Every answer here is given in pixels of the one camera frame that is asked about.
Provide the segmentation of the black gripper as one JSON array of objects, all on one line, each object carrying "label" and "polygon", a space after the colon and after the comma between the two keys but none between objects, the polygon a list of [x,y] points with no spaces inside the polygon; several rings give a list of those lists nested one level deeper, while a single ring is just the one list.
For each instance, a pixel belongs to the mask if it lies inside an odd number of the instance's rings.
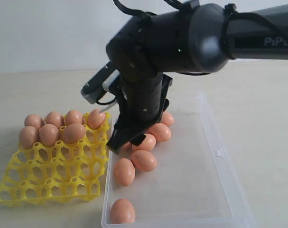
[{"label": "black gripper", "polygon": [[107,142],[108,149],[116,155],[129,141],[139,146],[146,138],[142,132],[160,121],[169,105],[167,92],[173,82],[173,78],[163,73],[139,81],[131,81],[126,76],[119,79],[117,98],[120,114]]}]

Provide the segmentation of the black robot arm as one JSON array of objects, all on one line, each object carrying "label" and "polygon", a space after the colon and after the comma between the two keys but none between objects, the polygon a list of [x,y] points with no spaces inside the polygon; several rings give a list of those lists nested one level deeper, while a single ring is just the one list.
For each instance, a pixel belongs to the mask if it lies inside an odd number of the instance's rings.
[{"label": "black robot arm", "polygon": [[106,53],[119,72],[113,91],[120,109],[107,147],[114,153],[161,120],[169,105],[169,73],[218,72],[229,60],[288,60],[288,4],[238,12],[197,0],[170,0],[173,12],[156,15],[115,4],[131,19],[110,40]]}]

